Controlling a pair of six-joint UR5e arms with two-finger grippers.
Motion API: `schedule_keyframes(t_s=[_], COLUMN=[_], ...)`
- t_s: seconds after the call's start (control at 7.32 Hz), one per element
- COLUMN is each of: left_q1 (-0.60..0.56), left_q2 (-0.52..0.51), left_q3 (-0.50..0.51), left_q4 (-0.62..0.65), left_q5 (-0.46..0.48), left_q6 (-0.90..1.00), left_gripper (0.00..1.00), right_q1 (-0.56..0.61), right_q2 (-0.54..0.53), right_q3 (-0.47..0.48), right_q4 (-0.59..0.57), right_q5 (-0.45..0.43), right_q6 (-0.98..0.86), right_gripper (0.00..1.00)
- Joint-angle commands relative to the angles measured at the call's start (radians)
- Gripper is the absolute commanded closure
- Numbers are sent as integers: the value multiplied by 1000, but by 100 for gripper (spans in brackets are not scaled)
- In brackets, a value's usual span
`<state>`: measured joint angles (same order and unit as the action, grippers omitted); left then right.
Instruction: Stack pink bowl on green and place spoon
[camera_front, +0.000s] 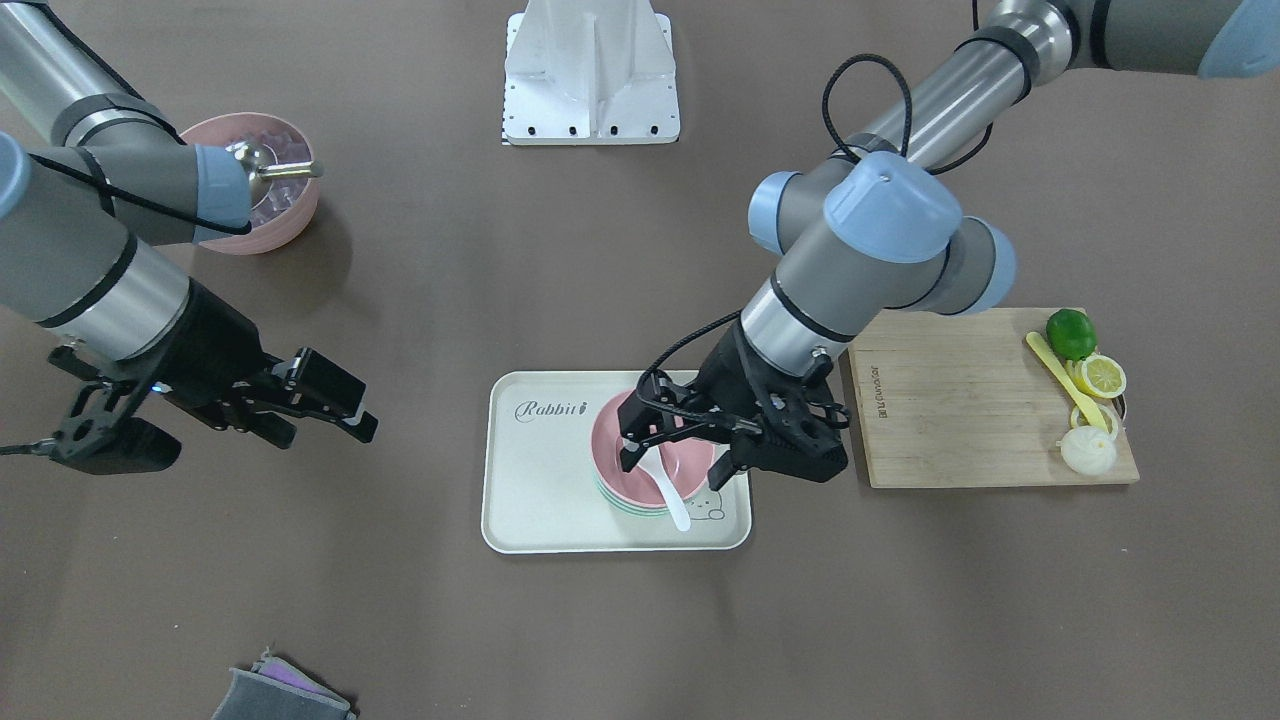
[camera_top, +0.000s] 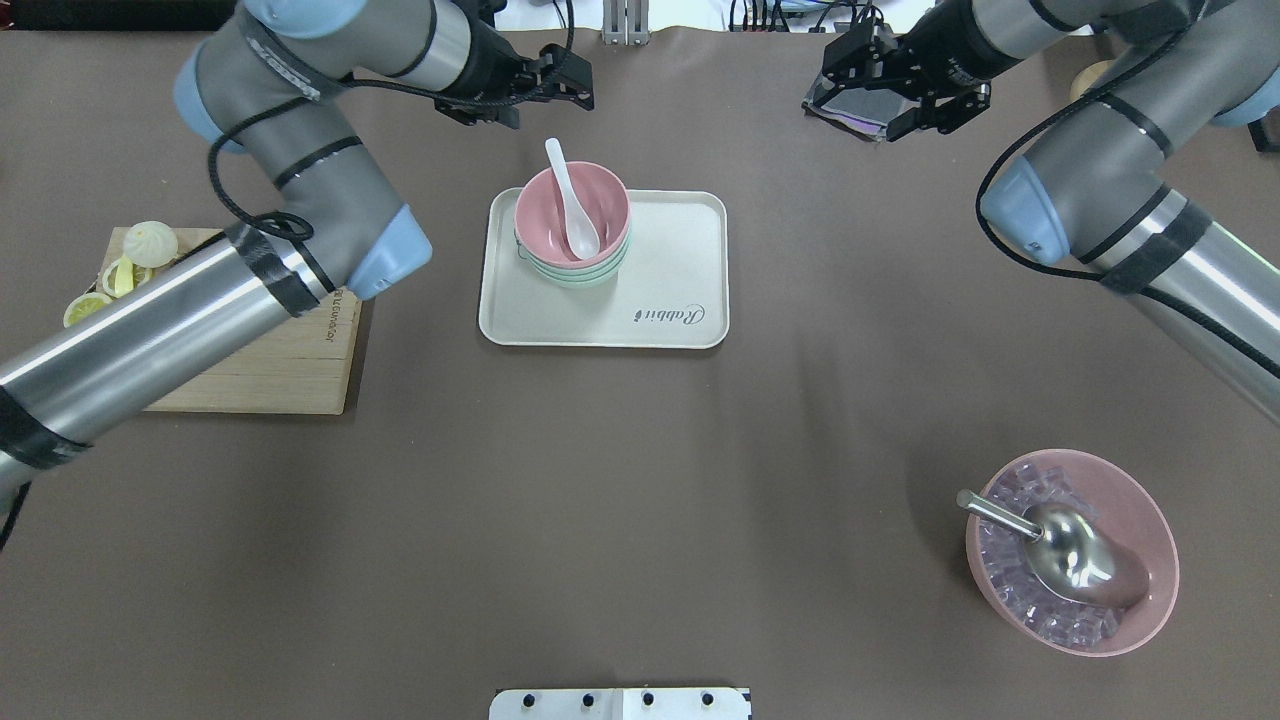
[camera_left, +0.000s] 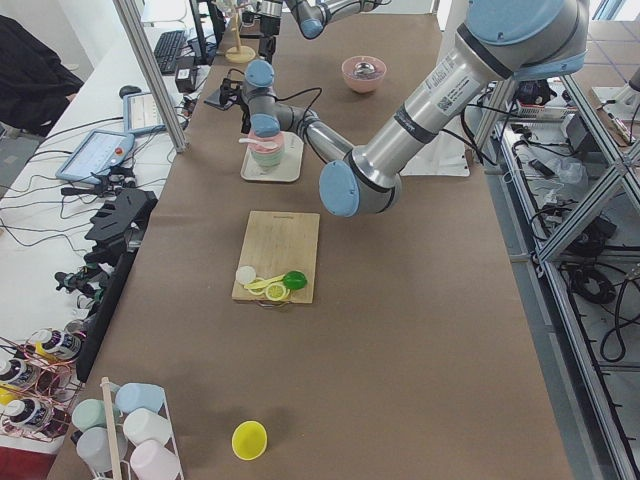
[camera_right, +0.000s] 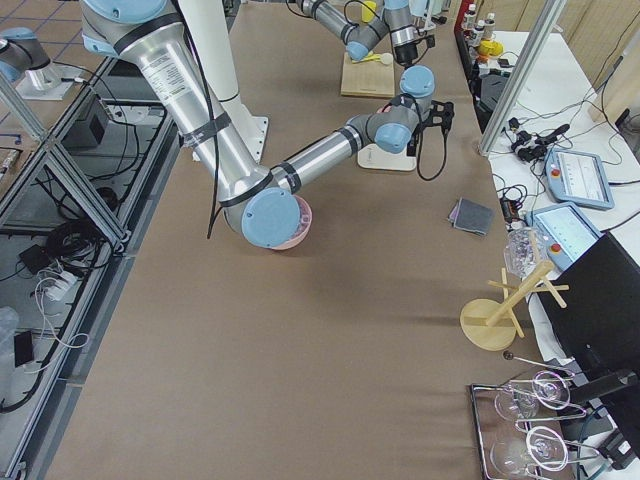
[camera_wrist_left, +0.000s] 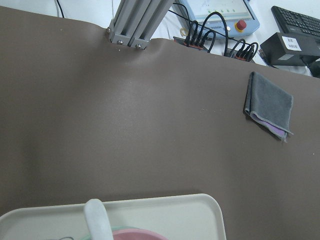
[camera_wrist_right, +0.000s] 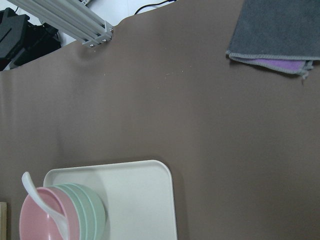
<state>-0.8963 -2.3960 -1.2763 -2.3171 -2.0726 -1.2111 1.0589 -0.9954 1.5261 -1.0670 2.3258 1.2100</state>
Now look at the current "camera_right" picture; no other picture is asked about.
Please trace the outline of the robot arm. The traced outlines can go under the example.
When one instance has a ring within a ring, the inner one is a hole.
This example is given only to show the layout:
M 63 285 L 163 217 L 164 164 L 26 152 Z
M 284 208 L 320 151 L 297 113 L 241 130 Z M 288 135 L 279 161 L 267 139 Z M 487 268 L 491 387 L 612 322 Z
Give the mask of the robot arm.
M 419 59 L 418 45 L 422 38 L 413 23 L 408 1 L 384 1 L 373 10 L 369 22 L 356 23 L 346 13 L 339 11 L 329 1 L 286 1 L 295 4 L 299 16 L 319 22 L 339 38 L 346 52 L 354 61 L 363 60 L 385 38 L 389 38 L 393 57 L 404 68 L 413 66 Z
M 386 1 L 366 24 L 351 23 L 326 1 L 299 9 L 363 59 L 389 39 L 404 71 L 400 92 L 379 112 L 358 115 L 274 167 L 247 141 L 257 129 L 239 103 L 223 104 L 215 88 L 234 84 L 224 10 L 218 1 L 84 1 L 83 39 L 92 52 L 136 65 L 172 116 L 185 145 L 214 179 L 214 212 L 251 244 L 276 249 L 293 240 L 304 215 L 300 188 L 368 145 L 397 154 L 431 125 L 435 79 L 417 61 L 420 36 L 405 1 Z

